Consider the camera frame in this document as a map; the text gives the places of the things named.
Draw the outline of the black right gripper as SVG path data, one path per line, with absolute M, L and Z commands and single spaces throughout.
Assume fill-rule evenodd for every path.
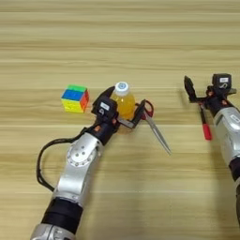
M 214 87 L 213 85 L 208 85 L 205 96 L 198 97 L 195 93 L 193 82 L 188 76 L 184 78 L 184 86 L 187 91 L 189 101 L 191 103 L 203 105 L 204 108 L 209 110 L 213 116 L 222 109 L 233 107 L 233 104 L 231 104 L 228 100 L 228 96 L 237 93 L 235 88 L 220 89 Z

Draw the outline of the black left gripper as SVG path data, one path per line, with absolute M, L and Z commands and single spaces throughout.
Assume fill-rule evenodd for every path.
M 111 86 L 103 91 L 99 96 L 98 100 L 109 101 L 115 87 Z M 123 119 L 121 117 L 114 117 L 111 119 L 105 119 L 98 117 L 91 127 L 88 127 L 83 136 L 93 137 L 99 141 L 103 146 L 110 140 L 112 135 L 116 133 L 121 126 L 129 129 L 134 129 L 142 119 L 145 107 L 145 99 L 140 103 L 136 103 L 136 110 L 134 112 L 134 117 L 132 121 Z

